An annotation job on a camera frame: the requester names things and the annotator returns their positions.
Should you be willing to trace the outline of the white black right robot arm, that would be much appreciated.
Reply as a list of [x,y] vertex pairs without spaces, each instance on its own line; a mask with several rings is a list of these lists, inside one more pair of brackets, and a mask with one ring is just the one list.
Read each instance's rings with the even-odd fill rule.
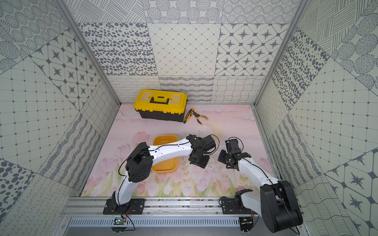
[[221,151],[218,161],[228,169],[241,172],[259,188],[259,192],[242,189],[233,198],[221,197],[222,213],[260,215],[272,233],[302,225],[303,217],[291,183],[266,173],[239,148],[240,143],[236,137],[226,140],[226,149]]

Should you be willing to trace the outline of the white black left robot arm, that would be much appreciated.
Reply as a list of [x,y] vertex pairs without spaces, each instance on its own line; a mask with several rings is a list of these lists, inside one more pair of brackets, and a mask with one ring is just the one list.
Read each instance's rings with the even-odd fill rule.
[[118,190],[112,195],[113,203],[117,207],[128,204],[138,183],[147,179],[152,167],[163,161],[187,156],[190,164],[204,169],[219,143],[219,139],[211,134],[203,138],[188,135],[177,142],[159,146],[149,146],[146,142],[138,144],[121,164],[125,167],[125,173],[120,174],[123,180]]

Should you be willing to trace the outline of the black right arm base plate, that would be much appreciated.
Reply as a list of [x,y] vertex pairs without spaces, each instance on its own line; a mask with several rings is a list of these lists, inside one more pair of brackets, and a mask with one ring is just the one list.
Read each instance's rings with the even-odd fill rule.
[[219,205],[221,206],[223,214],[251,214],[253,211],[244,207],[241,195],[244,193],[253,192],[251,189],[242,189],[236,192],[234,198],[220,197]]

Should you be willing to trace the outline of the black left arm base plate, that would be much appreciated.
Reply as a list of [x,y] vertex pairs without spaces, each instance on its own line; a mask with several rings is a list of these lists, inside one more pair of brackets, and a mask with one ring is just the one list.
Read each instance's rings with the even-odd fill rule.
[[111,198],[106,201],[105,207],[103,209],[104,215],[115,215],[115,214],[132,214],[141,215],[144,210],[145,199],[143,198],[131,198],[131,200],[123,205],[119,205],[116,202],[116,192],[114,191]]

